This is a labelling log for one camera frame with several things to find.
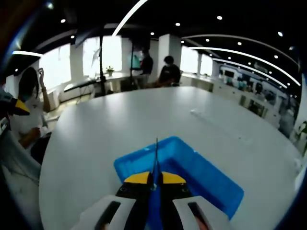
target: black shirt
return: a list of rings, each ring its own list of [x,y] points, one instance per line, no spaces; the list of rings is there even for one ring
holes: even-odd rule
[[[161,70],[159,82],[164,83],[171,79],[174,79],[175,83],[178,83],[180,81],[180,69],[176,65],[171,66],[164,66]]]
[[[147,56],[143,59],[141,63],[142,74],[151,74],[153,70],[154,61],[151,56]]]

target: white shirt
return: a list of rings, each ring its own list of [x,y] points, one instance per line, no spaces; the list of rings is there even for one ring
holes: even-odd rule
[[[43,133],[47,133],[47,130],[43,129],[43,103],[34,96],[31,96],[29,100],[25,102],[26,107],[30,110],[30,115],[19,116],[13,115],[10,117],[10,124],[12,133],[16,136],[18,140],[21,139],[20,134],[28,133],[32,128],[38,127],[41,129],[41,136]],[[34,145],[35,141],[27,148],[30,150]]]

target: curved light strip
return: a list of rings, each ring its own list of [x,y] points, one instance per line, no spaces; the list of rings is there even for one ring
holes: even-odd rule
[[[120,29],[123,27],[123,25],[128,21],[128,19],[148,0],[139,0],[134,7],[131,8],[131,10],[126,14],[126,16],[121,20],[121,22],[118,24],[117,28],[113,32],[112,36],[116,36]]]
[[[223,60],[223,59],[218,59],[218,58],[212,58],[212,60],[214,60],[214,61],[226,62],[226,63],[229,63],[229,64],[233,64],[233,65],[237,65],[237,66],[241,66],[241,67],[250,69],[250,70],[252,70],[252,71],[255,71],[255,72],[257,72],[257,73],[262,74],[263,76],[266,76],[267,78],[273,80],[274,82],[280,84],[280,85],[283,86],[285,89],[287,89],[287,86],[285,86],[284,84],[282,84],[282,83],[281,83],[280,81],[278,81],[277,79],[271,77],[270,75],[268,75],[268,74],[266,74],[266,73],[264,73],[264,72],[261,72],[261,71],[259,71],[259,70],[257,70],[257,69],[254,69],[254,68],[252,68],[252,67],[245,66],[245,65],[242,65],[242,64],[233,62],[233,61],[227,61],[227,60]]]
[[[37,56],[37,57],[43,56],[43,54],[27,52],[27,51],[20,51],[20,50],[15,50],[15,51],[12,52],[12,54],[30,55],[30,56]]]
[[[267,46],[268,48],[271,48],[279,53],[281,53],[282,55],[284,55],[285,57],[287,57],[288,59],[290,59],[291,61],[293,61],[296,65],[298,65],[298,63],[291,58],[290,56],[286,55],[283,51],[269,45],[266,44],[264,42],[261,41],[257,41],[248,37],[241,37],[241,36],[235,36],[235,35],[227,35],[227,34],[198,34],[198,35],[192,35],[192,36],[186,36],[186,37],[182,37],[182,38],[194,38],[194,37],[230,37],[230,38],[236,38],[236,39],[242,39],[242,40],[246,40],[246,41],[250,41],[250,42],[255,42],[264,46]]]
[[[296,80],[294,79],[294,77],[292,77],[290,74],[288,74],[286,71],[284,71],[283,69],[279,68],[278,66],[266,61],[266,60],[263,60],[259,57],[256,57],[256,56],[253,56],[253,55],[250,55],[250,54],[246,54],[246,53],[243,53],[243,52],[239,52],[239,51],[235,51],[235,50],[231,50],[231,49],[222,49],[222,48],[214,48],[214,47],[190,47],[191,49],[210,49],[210,50],[218,50],[218,51],[225,51],[225,52],[230,52],[230,53],[234,53],[234,54],[240,54],[240,55],[244,55],[244,56],[247,56],[247,57],[250,57],[250,58],[253,58],[253,59],[256,59],[258,61],[262,61],[272,67],[274,67],[275,69],[278,69],[280,72],[282,72],[283,74],[287,75],[292,81],[294,81],[298,86],[301,86],[301,84]]]

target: white round table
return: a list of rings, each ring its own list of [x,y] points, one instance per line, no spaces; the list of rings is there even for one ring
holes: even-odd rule
[[[193,109],[203,116],[193,115]],[[139,90],[92,99],[63,112],[40,174],[45,230],[72,228],[84,210],[119,189],[115,159],[169,136],[183,139],[243,188],[244,198],[231,220],[235,230],[272,230],[291,205],[298,153],[273,126],[201,89]]]

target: computer screen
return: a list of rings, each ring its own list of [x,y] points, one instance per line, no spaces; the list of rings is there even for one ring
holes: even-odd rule
[[[235,74],[234,72],[225,70],[225,75],[228,76],[228,77],[230,77],[230,78],[233,78],[233,77],[234,77],[234,74]]]

